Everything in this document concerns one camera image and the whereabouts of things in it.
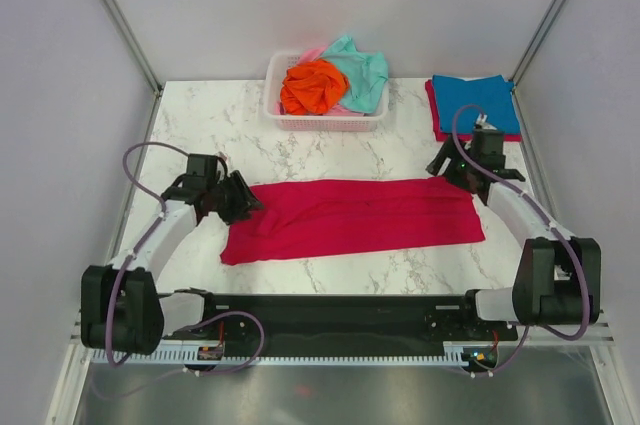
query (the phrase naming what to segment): cable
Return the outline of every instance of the cable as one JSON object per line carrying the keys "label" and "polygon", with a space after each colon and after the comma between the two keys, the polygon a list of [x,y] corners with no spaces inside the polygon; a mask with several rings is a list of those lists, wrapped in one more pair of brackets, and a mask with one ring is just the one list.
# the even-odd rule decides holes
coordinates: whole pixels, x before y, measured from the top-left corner
{"label": "cable", "polygon": [[224,345],[224,322],[220,322],[220,335],[218,336],[218,347]]}
{"label": "cable", "polygon": [[129,163],[128,163],[129,155],[131,155],[131,153],[134,152],[135,150],[142,147],[146,147],[148,145],[155,145],[158,147],[168,148],[170,150],[174,150],[178,153],[181,153],[184,156],[187,156],[187,157],[189,156],[189,154],[184,150],[181,150],[178,147],[174,147],[173,145],[169,145],[168,143],[162,143],[162,142],[137,143],[129,147],[127,151],[124,152],[124,155],[122,156],[122,168],[124,169],[124,174],[131,181],[131,183],[133,183],[133,185],[136,188],[138,188],[139,190],[142,190],[144,193],[146,193],[147,195],[149,195],[150,197],[158,201],[158,203],[160,204],[160,208],[162,209],[162,214],[153,221],[149,229],[142,235],[140,240],[138,240],[138,243],[136,243],[133,246],[133,250],[131,251],[131,253],[129,253],[129,255],[127,255],[127,257],[124,259],[124,262],[122,263],[122,266],[120,267],[120,270],[118,270],[118,274],[116,275],[115,281],[113,283],[113,288],[111,289],[111,295],[109,297],[109,305],[107,307],[107,323],[106,323],[104,348],[107,355],[107,361],[109,362],[109,365],[111,365],[112,367],[119,367],[124,362],[126,362],[130,356],[130,354],[126,354],[118,362],[116,362],[113,356],[113,319],[114,319],[115,310],[116,310],[116,302],[118,301],[118,294],[120,293],[120,286],[122,285],[122,279],[124,278],[124,274],[126,273],[127,268],[129,268],[129,265],[131,265],[131,262],[134,260],[137,253],[140,251],[140,249],[145,244],[145,242],[149,239],[151,234],[153,234],[153,232],[160,226],[160,224],[164,220],[164,215],[167,212],[167,205],[164,203],[164,200],[162,199],[162,197],[160,197],[160,195],[158,195],[157,193],[154,193],[153,191],[151,191],[149,188],[145,187],[129,171]]}
{"label": "cable", "polygon": [[224,170],[224,178],[227,178],[229,176],[229,167],[227,167],[227,162],[224,158],[219,157],[219,156],[215,156],[218,160],[218,163],[220,165],[222,165],[222,170]]}
{"label": "cable", "polygon": [[196,328],[202,328],[202,327],[206,327],[207,325],[212,324],[213,322],[217,322],[218,320],[221,320],[223,318],[227,318],[227,317],[246,317],[250,320],[253,321],[253,323],[255,323],[258,327],[258,330],[260,331],[260,343],[258,344],[258,348],[256,349],[255,353],[246,361],[242,362],[240,365],[236,365],[235,367],[231,367],[231,368],[226,368],[224,370],[211,370],[211,371],[198,371],[195,372],[196,376],[202,377],[202,376],[208,376],[208,375],[227,375],[229,373],[234,373],[237,372],[239,370],[242,370],[243,368],[247,368],[249,365],[251,365],[251,363],[253,361],[255,361],[256,358],[258,358],[258,356],[260,355],[260,353],[262,353],[262,349],[264,348],[264,340],[265,340],[265,333],[264,333],[264,327],[262,326],[262,323],[260,323],[260,320],[258,320],[258,318],[255,315],[250,314],[249,312],[243,312],[240,310],[234,310],[234,311],[230,311],[230,312],[224,312],[221,313],[220,315],[216,315],[213,318],[208,318],[207,320],[204,320],[196,325],[189,325],[188,327],[184,327],[181,328],[180,331],[189,331],[189,330],[193,330]]}
{"label": "cable", "polygon": [[564,340],[569,340],[569,341],[578,340],[582,338],[582,336],[587,331],[587,327],[589,326],[589,309],[591,308],[589,304],[589,290],[587,288],[587,280],[584,276],[582,265],[580,264],[580,259],[576,255],[576,252],[573,250],[573,248],[571,247],[567,239],[564,238],[564,236],[558,231],[558,229],[555,226],[555,222],[553,222],[553,220],[549,218],[547,213],[542,209],[540,205],[538,205],[538,203],[531,196],[529,196],[529,194],[527,194],[524,190],[517,187],[513,183],[487,170],[486,168],[484,168],[483,166],[475,162],[471,157],[469,157],[469,155],[467,155],[467,152],[464,150],[464,147],[460,144],[460,139],[458,138],[458,133],[456,128],[457,128],[457,122],[458,122],[458,118],[460,117],[460,114],[465,110],[467,110],[468,108],[475,108],[479,110],[483,115],[486,115],[482,107],[475,104],[469,104],[460,108],[456,112],[456,114],[453,116],[451,133],[453,137],[453,142],[456,148],[458,149],[458,152],[462,156],[462,158],[464,158],[469,165],[471,165],[473,168],[478,170],[480,173],[486,175],[487,177],[491,178],[492,180],[495,180],[498,183],[501,183],[502,185],[507,187],[509,190],[521,196],[527,202],[527,204],[529,204],[529,206],[533,209],[533,211],[536,212],[536,214],[541,218],[542,222],[545,224],[545,226],[549,228],[549,230],[556,237],[556,239],[562,244],[562,246],[565,248],[565,250],[569,254],[569,257],[571,258],[571,263],[573,263],[573,268],[576,271],[576,278],[578,279],[578,285],[580,286],[580,296],[582,299],[582,320],[580,321],[580,327],[573,335],[567,335],[565,333],[562,333],[556,330],[555,328],[550,327],[549,325],[542,325],[542,328],[544,328],[545,330],[551,332],[552,334]]}
{"label": "cable", "polygon": [[[265,342],[265,332],[264,332],[264,327],[262,326],[262,323],[260,322],[260,320],[258,320],[258,318],[255,315],[252,315],[249,312],[243,312],[243,311],[229,311],[229,312],[224,312],[221,313],[220,315],[217,315],[213,318],[209,318],[207,320],[203,320],[200,323],[197,323],[195,325],[189,325],[187,327],[183,327],[180,329],[180,331],[189,331],[189,330],[193,330],[196,328],[202,328],[202,327],[206,327],[207,325],[212,324],[213,322],[216,322],[218,320],[221,320],[223,318],[227,318],[227,317],[245,317],[248,318],[250,320],[252,320],[258,327],[258,331],[260,332],[260,343],[258,344],[258,348],[256,349],[255,353],[246,361],[242,362],[240,365],[236,365],[235,367],[231,367],[231,368],[227,368],[224,370],[211,370],[211,371],[195,371],[192,372],[195,376],[197,377],[204,377],[204,376],[209,376],[209,375],[227,375],[229,373],[234,373],[237,371],[240,371],[244,368],[247,368],[249,365],[251,365],[251,363],[253,363],[256,358],[258,358],[258,356],[260,355],[260,353],[262,353],[262,349],[264,348],[264,342]],[[178,375],[180,373],[184,373],[184,372],[190,372],[191,370],[187,369],[187,368],[179,368],[179,369],[174,369],[174,370],[169,370],[168,372],[163,373],[162,375],[154,378],[153,380],[142,384],[136,388],[134,388],[133,390],[129,390],[128,392],[124,392],[124,393],[119,393],[116,395],[106,395],[104,393],[102,393],[98,387],[95,384],[95,381],[93,380],[93,377],[90,379],[90,387],[91,387],[91,391],[96,395],[96,397],[98,397],[100,400],[103,401],[113,401],[113,400],[119,400],[121,398],[127,398],[130,397],[131,395],[139,392],[140,390],[143,390],[147,387],[150,387],[166,378],[169,377],[173,377],[174,375]]]}
{"label": "cable", "polygon": [[464,373],[465,375],[469,375],[471,376],[471,378],[475,378],[475,377],[493,377],[496,373],[498,373],[501,370],[504,370],[505,368],[507,368],[509,366],[509,364],[513,361],[514,358],[516,358],[516,356],[518,356],[518,354],[520,353],[520,351],[522,350],[522,347],[524,346],[524,342],[527,339],[527,337],[529,336],[529,325],[527,325],[526,327],[524,327],[524,330],[522,332],[522,337],[520,337],[520,341],[518,342],[518,345],[516,345],[515,350],[513,351],[513,353],[511,355],[509,355],[509,358],[507,358],[503,363],[496,365],[495,368],[491,369],[491,370],[487,370],[486,372],[467,372],[466,370],[463,369],[463,371],[461,372],[458,369],[450,369],[452,372],[456,372],[456,373]]}
{"label": "cable", "polygon": [[169,378],[169,377],[173,377],[174,375],[178,375],[180,373],[184,373],[187,372],[188,370],[186,368],[177,368],[177,369],[173,369],[173,370],[169,370],[168,372],[163,373],[162,375],[157,376],[156,378],[154,378],[153,380],[148,381],[147,383],[143,383],[142,385],[134,388],[133,390],[129,390],[128,392],[124,392],[124,393],[118,393],[116,395],[106,395],[104,393],[102,393],[98,387],[96,386],[95,380],[93,379],[93,377],[91,377],[91,380],[89,382],[90,387],[91,387],[91,391],[93,392],[93,394],[98,397],[100,400],[104,401],[104,402],[112,402],[114,400],[120,400],[121,398],[127,398],[130,397],[131,395],[133,395],[134,393],[138,393],[140,390],[143,390],[147,387],[150,387],[151,385],[155,385],[156,383]]}
{"label": "cable", "polygon": [[496,348],[495,349],[496,352],[496,361],[495,361],[495,365],[493,367],[489,367],[487,365],[484,365],[483,363],[480,363],[480,360],[478,360],[478,358],[476,357],[474,359],[474,362],[476,363],[476,365],[478,365],[481,368],[484,368],[485,370],[490,370],[493,372],[493,370],[498,366],[498,364],[500,363],[500,349]]}
{"label": "cable", "polygon": [[491,330],[493,332],[493,346],[491,347],[491,350],[489,350],[489,353],[492,353],[494,350],[498,349],[498,343],[500,343],[500,336],[498,335],[498,332],[496,332],[495,330]]}
{"label": "cable", "polygon": [[172,187],[177,187],[177,186],[179,186],[179,185],[183,182],[184,177],[186,177],[186,176],[187,176],[187,174],[186,174],[186,173],[183,173],[182,175],[178,175],[178,176],[176,177],[176,179],[173,181],[173,183],[171,184],[171,186],[172,186]]}

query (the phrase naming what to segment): white marble surface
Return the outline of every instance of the white marble surface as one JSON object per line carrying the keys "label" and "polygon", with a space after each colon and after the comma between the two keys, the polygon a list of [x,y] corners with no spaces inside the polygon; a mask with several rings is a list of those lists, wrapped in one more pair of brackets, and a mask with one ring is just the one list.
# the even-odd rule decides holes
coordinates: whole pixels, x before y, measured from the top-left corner
{"label": "white marble surface", "polygon": [[[390,114],[375,132],[285,132],[262,115],[262,81],[169,82],[151,140],[191,153],[223,152],[249,185],[284,180],[422,178],[440,144],[432,132],[424,79],[390,83]],[[519,144],[507,166],[526,175]],[[141,181],[159,193],[184,172],[180,154],[151,147]],[[477,199],[482,243],[230,267],[220,263],[227,227],[207,217],[178,247],[159,291],[198,287],[226,293],[439,294],[513,283],[520,247]],[[156,203],[137,191],[123,239],[131,241]]]}

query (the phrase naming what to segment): red cloth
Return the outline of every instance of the red cloth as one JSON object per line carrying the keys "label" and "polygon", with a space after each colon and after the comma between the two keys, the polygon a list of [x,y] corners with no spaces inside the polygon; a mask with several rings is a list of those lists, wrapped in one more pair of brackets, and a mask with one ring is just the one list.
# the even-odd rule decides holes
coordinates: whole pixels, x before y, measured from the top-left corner
{"label": "red cloth", "polygon": [[471,195],[443,177],[316,180],[251,187],[265,210],[231,225],[222,263],[484,240]]}
{"label": "red cloth", "polygon": [[[429,108],[431,109],[431,116],[433,117],[433,133],[436,136],[436,142],[444,142],[449,134],[440,130],[440,115],[438,114],[438,107],[436,106],[436,92],[433,88],[433,82],[427,80],[424,83],[424,88],[427,91],[427,97],[429,97]],[[460,140],[471,140],[471,134],[459,133],[458,138],[460,138]],[[520,142],[522,141],[522,136],[520,134],[505,133],[504,141]]]}

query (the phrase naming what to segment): folded blue cloth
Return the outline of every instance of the folded blue cloth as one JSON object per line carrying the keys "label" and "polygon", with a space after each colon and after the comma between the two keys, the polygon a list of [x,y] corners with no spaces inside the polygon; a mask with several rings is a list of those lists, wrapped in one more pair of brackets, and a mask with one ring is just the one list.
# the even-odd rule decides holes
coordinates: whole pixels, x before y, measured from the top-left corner
{"label": "folded blue cloth", "polygon": [[[484,109],[487,122],[498,130],[506,134],[520,133],[520,124],[511,100],[513,82],[506,81],[501,75],[478,80],[434,75],[433,89],[441,131],[451,133],[455,113],[461,107],[473,103]],[[457,124],[458,133],[471,133],[477,118],[478,110],[462,112]]]}
{"label": "folded blue cloth", "polygon": [[353,38],[344,35],[333,42],[320,56],[333,63],[349,79],[349,89],[340,105],[353,112],[373,113],[389,79],[389,67],[384,55],[356,50]]}

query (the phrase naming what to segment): white plastic basket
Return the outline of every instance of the white plastic basket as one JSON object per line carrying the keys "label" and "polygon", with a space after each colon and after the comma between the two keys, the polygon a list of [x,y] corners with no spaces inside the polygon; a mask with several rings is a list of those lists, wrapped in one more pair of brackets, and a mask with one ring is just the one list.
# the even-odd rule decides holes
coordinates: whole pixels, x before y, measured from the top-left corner
{"label": "white plastic basket", "polygon": [[389,83],[382,90],[375,113],[364,117],[324,115],[281,115],[278,107],[282,81],[287,70],[300,59],[301,52],[278,52],[269,62],[263,95],[264,113],[283,130],[333,130],[337,132],[370,132],[389,112]]}

